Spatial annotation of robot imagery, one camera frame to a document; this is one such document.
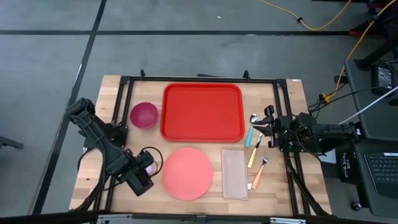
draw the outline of pink plate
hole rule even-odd
[[[131,123],[137,128],[150,128],[155,125],[157,118],[156,106],[148,102],[137,104],[130,112]]]
[[[193,148],[173,152],[164,163],[163,186],[173,197],[193,200],[209,189],[213,168],[206,155]]]

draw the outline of white cable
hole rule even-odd
[[[373,106],[373,104],[377,103],[378,101],[380,101],[381,99],[383,99],[384,97],[388,96],[390,93],[392,93],[393,91],[398,90],[398,86],[395,87],[394,89],[392,89],[391,91],[389,91],[388,93],[380,96],[380,98],[378,98],[377,100],[373,101],[371,104],[367,105],[365,108],[361,109],[360,111],[358,111],[356,114],[350,116],[349,118],[345,119],[344,121],[340,122],[339,124],[344,124],[345,122],[351,120],[352,118],[354,118],[356,115],[362,113],[363,111],[366,111],[369,107]]]

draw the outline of wooden table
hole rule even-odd
[[[96,102],[96,114],[104,122],[109,123],[113,114],[116,95],[118,92],[120,76],[106,75],[103,78]],[[159,117],[162,112],[163,90],[170,82],[134,82],[130,109],[138,103],[148,101],[159,109]],[[287,80],[290,103],[293,114],[307,111],[303,86],[300,80]],[[275,105],[274,92],[271,84],[237,83],[243,95],[245,130],[249,129],[249,117],[257,113],[260,118],[264,116],[264,108]],[[121,119],[126,90],[123,91],[119,118]],[[282,109],[284,110],[283,93]],[[262,177],[256,190],[249,191],[249,200],[223,199],[221,178],[221,150],[235,149],[245,150],[246,159],[250,158],[255,141],[259,134],[254,130],[252,146],[244,148],[246,136],[239,142],[234,143],[197,143],[197,142],[169,142],[160,135],[160,121],[148,130],[137,129],[128,120],[129,136],[126,148],[130,148],[137,154],[145,146],[154,146],[160,149],[165,157],[181,147],[194,147],[204,152],[213,165],[213,181],[208,191],[200,198],[192,201],[181,201],[171,197],[163,188],[162,174],[152,178],[154,186],[145,194],[137,197],[129,186],[124,183],[114,190],[112,201],[112,212],[126,213],[174,213],[174,214],[208,214],[208,215],[254,215],[254,216],[291,216],[292,209],[287,185],[287,174],[284,159],[278,148],[267,147],[268,138],[263,138],[261,146],[257,151],[256,160],[251,169],[248,169],[248,181],[252,182],[261,166],[262,155],[265,151],[273,151],[269,163],[263,170]],[[160,158],[156,153],[152,154],[159,163]],[[327,212],[331,212],[322,169],[316,158],[301,153],[301,161],[305,183],[309,191],[318,203]],[[88,196],[98,181],[102,157],[98,150],[88,153],[82,160],[80,171],[77,175],[70,208],[76,208]],[[296,189],[297,203],[300,213],[303,213],[300,191]],[[101,199],[101,208],[104,208],[106,194]]]

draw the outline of fork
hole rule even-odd
[[[264,155],[264,157],[262,158],[262,165],[261,165],[261,167],[260,167],[259,172],[258,172],[257,175],[256,175],[256,178],[254,178],[253,184],[252,184],[252,186],[251,186],[251,188],[252,188],[253,190],[256,189],[257,184],[259,183],[259,180],[260,180],[260,176],[261,176],[261,173],[262,173],[262,169],[263,169],[264,166],[268,163],[268,160],[269,160],[270,157],[271,157],[271,152],[267,152],[267,153]]]

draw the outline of blue-handled utensil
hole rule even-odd
[[[250,143],[251,143],[251,136],[253,135],[253,122],[257,121],[257,114],[252,114],[250,116],[250,129],[249,129],[249,134],[248,134],[248,138],[246,139],[246,145],[245,147],[250,147]]]

